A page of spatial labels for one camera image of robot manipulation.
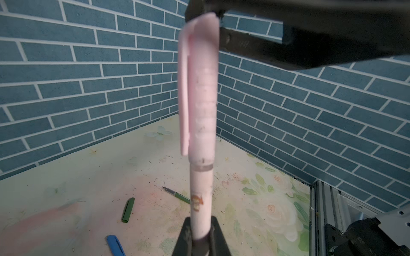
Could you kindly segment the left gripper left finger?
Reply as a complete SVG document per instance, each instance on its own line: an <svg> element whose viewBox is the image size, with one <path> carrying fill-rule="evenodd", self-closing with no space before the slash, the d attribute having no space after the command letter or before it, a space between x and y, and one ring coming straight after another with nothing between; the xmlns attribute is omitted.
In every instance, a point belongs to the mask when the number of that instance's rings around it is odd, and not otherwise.
<svg viewBox="0 0 410 256"><path fill-rule="evenodd" d="M184 220L172 256L192 256L191 218Z"/></svg>

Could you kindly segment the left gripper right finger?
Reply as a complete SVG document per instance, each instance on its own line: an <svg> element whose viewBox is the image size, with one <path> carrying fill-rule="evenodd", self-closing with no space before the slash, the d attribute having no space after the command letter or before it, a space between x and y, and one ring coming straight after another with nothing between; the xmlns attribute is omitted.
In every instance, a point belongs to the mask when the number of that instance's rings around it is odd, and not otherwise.
<svg viewBox="0 0 410 256"><path fill-rule="evenodd" d="M211 228L209 232L210 256L232 256L222 229L215 216L211 217Z"/></svg>

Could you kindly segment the pink pen cap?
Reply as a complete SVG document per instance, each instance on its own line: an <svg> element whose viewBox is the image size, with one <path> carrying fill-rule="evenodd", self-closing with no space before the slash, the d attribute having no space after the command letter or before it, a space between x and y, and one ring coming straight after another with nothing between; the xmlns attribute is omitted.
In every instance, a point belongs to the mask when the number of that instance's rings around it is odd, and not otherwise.
<svg viewBox="0 0 410 256"><path fill-rule="evenodd" d="M220 23L209 12L189 21L178 39L180 152L196 166L215 161Z"/></svg>

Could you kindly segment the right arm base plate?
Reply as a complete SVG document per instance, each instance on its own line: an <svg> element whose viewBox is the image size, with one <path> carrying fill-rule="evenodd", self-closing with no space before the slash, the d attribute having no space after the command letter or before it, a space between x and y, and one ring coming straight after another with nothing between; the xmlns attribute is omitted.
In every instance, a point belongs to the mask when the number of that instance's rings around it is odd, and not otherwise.
<svg viewBox="0 0 410 256"><path fill-rule="evenodd" d="M327 256L408 256L410 249L398 245L380 227L377 218L352 223L345 232L326 224Z"/></svg>

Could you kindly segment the pink pen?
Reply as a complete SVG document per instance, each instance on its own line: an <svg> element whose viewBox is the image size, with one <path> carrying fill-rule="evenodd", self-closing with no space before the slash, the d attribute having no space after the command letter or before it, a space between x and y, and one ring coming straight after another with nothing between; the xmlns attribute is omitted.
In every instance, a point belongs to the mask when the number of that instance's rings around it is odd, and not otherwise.
<svg viewBox="0 0 410 256"><path fill-rule="evenodd" d="M190 164L191 233L195 241L207 237L211 227L213 165Z"/></svg>

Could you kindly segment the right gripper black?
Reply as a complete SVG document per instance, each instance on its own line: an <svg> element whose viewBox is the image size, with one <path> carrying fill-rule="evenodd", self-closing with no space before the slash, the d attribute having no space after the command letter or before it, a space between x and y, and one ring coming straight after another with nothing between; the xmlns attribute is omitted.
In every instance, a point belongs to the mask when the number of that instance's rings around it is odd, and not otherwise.
<svg viewBox="0 0 410 256"><path fill-rule="evenodd" d="M281 21L283 40L220 28L220 49L286 70L410 52L409 1L190 1L185 20L229 10Z"/></svg>

